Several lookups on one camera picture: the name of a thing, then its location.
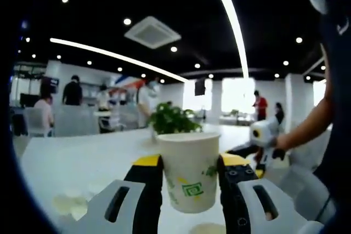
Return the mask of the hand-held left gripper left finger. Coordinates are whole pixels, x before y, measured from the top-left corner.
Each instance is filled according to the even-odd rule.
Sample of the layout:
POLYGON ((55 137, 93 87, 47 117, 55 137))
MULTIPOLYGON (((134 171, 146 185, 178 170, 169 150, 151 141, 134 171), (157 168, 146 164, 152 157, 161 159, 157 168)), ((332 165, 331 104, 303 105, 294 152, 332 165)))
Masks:
POLYGON ((87 213, 62 233, 157 233, 162 182, 161 156, 139 158, 123 180, 114 180, 95 195, 87 213))

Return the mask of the person's right hand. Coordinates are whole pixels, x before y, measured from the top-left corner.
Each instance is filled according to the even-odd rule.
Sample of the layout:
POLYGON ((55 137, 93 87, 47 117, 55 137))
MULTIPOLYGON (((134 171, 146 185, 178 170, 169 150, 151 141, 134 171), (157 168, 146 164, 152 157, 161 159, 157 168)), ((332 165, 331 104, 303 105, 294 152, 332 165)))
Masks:
POLYGON ((272 158, 273 159, 279 158, 283 160, 285 158, 286 152, 290 149, 288 135, 281 134, 277 136, 274 139, 273 145, 274 145, 274 151, 272 154, 272 158))

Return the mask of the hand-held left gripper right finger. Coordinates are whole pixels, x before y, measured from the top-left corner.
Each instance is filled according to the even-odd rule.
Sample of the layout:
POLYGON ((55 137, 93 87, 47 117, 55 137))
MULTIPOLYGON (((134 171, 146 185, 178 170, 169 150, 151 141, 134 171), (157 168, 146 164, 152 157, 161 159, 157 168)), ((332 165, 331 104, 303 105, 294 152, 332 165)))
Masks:
POLYGON ((218 179, 227 233, 302 233, 308 225, 292 199, 260 179, 248 160, 221 153, 218 179))

